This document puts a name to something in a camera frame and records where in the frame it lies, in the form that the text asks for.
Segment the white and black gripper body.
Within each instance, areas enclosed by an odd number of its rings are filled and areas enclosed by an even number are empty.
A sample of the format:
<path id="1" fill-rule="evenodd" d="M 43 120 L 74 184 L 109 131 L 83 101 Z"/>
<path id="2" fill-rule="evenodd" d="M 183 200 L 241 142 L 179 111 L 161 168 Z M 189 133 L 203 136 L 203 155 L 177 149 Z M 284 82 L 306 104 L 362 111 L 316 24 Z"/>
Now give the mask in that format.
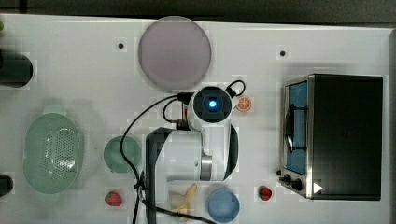
<path id="1" fill-rule="evenodd" d="M 229 125 L 234 107 L 235 101 L 226 90 L 203 87 L 191 97 L 188 122 L 190 125 Z"/>

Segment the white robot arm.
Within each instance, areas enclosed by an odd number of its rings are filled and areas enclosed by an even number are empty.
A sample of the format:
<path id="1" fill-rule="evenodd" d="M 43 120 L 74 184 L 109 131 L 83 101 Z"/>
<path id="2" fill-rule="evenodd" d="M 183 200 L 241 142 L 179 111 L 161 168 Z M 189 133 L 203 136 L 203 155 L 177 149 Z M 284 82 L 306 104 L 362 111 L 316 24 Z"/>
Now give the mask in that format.
<path id="1" fill-rule="evenodd" d="M 232 125 L 237 93 L 230 87 L 206 86 L 181 92 L 187 107 L 185 130 L 160 127 L 146 137 L 145 202 L 148 224 L 176 220 L 169 206 L 171 181 L 223 181 L 238 161 L 238 135 Z"/>

